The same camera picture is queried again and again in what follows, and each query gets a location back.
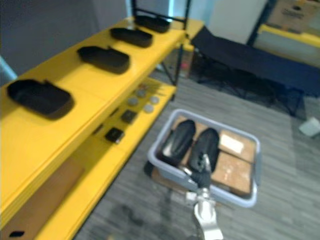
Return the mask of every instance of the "brown box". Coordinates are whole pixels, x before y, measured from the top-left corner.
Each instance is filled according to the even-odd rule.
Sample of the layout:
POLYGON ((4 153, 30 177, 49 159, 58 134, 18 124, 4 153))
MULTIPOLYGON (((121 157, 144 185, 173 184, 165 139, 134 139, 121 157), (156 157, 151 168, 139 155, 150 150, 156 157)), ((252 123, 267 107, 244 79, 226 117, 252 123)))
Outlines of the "brown box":
POLYGON ((267 24, 285 31, 302 33, 319 9, 319 0, 278 0, 267 24))
POLYGON ((211 180, 215 185, 221 184, 229 187, 230 192, 237 195, 247 195, 251 192, 251 173, 251 164, 225 152, 220 152, 211 180))
POLYGON ((219 149, 249 163, 255 161, 256 143, 231 131, 220 132, 219 149))

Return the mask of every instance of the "white wall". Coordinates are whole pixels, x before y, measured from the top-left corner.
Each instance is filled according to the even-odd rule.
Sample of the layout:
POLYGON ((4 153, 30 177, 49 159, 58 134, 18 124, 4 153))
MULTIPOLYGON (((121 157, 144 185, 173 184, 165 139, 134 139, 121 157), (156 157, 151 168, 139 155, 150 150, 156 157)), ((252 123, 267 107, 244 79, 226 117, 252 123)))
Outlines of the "white wall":
POLYGON ((169 0, 136 0, 136 4, 138 8, 168 15, 169 0))
POLYGON ((216 0, 209 29, 218 37, 246 44, 267 0, 216 0))
MULTIPOLYGON (((222 38, 246 44, 267 0, 193 0, 190 18, 205 22, 222 38)), ((184 15, 186 0, 174 0, 175 16, 184 15)))

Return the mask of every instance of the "shelf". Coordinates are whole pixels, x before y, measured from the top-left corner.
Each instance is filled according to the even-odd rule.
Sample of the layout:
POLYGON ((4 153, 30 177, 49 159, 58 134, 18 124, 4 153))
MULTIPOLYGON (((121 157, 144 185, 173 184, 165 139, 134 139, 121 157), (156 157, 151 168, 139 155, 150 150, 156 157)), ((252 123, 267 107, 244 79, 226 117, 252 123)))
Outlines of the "shelf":
MULTIPOLYGON (((130 25, 125 19, 113 27, 130 25)), ((150 47, 114 40, 107 29, 19 77, 47 79, 70 92, 75 106, 61 119, 47 120, 26 110, 8 98, 6 86, 1 88, 1 228, 185 35, 177 29, 166 33, 140 29, 153 35, 150 47), (109 45, 129 54, 129 69, 116 75, 82 63, 77 49, 92 45, 109 45)))
POLYGON ((99 132, 86 139, 70 156, 85 168, 85 173, 42 228, 36 240, 65 240, 73 237, 176 90, 174 86, 151 78, 147 79, 147 83, 156 85, 157 89, 148 92, 135 107, 128 107, 127 101, 124 101, 118 111, 104 121, 99 132), (160 102, 154 105, 154 112, 145 113, 143 106, 151 95, 159 97, 160 102), (120 119, 126 109, 138 111, 132 124, 124 123, 120 119), (112 127, 125 132, 119 144, 104 138, 112 127))
MULTIPOLYGON (((183 48, 186 51, 193 52, 195 47, 191 44, 191 40, 198 34, 198 32, 204 27, 205 23, 202 20, 188 18, 186 33, 188 34, 188 38, 184 39, 183 48)), ((172 29, 183 29, 184 24, 179 21, 172 21, 171 28, 172 29)))
POLYGON ((281 29, 277 29, 271 26, 267 26, 265 24, 262 24, 258 30, 259 34, 261 34, 262 32, 272 33, 285 38, 293 39, 295 41, 298 41, 304 44, 314 46, 316 48, 320 48, 320 36, 317 36, 317 35, 312 35, 305 32, 301 34, 292 33, 292 32, 283 31, 281 29))

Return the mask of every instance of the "gray round puck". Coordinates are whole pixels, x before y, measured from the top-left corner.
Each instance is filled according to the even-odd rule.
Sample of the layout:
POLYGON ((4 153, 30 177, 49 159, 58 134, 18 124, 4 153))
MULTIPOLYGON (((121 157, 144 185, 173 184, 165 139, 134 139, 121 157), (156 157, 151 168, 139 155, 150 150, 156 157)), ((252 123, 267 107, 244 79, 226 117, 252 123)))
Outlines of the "gray round puck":
POLYGON ((150 100, 151 104, 158 104, 159 103, 159 98, 157 96, 151 96, 149 100, 150 100))
POLYGON ((135 95, 139 98, 144 98, 146 96, 147 91, 145 89, 138 89, 135 92, 135 95))
POLYGON ((147 113, 150 114, 154 111, 154 106, 147 104, 144 106, 143 110, 147 113))
POLYGON ((136 105, 138 105, 139 100, 138 100, 138 98, 136 98, 135 96, 133 96, 133 97, 130 97, 130 98, 127 100, 127 103, 128 103, 129 106, 136 106, 136 105))

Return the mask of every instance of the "gray carpet floor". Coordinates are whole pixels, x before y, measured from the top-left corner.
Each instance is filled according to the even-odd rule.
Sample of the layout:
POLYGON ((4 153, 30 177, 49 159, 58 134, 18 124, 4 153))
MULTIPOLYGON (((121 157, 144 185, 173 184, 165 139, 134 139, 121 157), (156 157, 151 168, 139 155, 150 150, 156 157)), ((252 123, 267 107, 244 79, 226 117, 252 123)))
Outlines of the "gray carpet floor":
MULTIPOLYGON (((155 72, 157 79, 163 74, 155 72)), ((308 115, 318 115, 319 102, 308 115)), ((256 135, 261 141, 262 176, 252 208, 220 204, 218 224, 226 240, 320 239, 320 137, 299 132, 302 120, 285 112, 181 79, 170 102, 132 154, 75 240, 186 240, 196 232, 185 196, 144 173, 147 151, 174 109, 186 109, 256 135)))

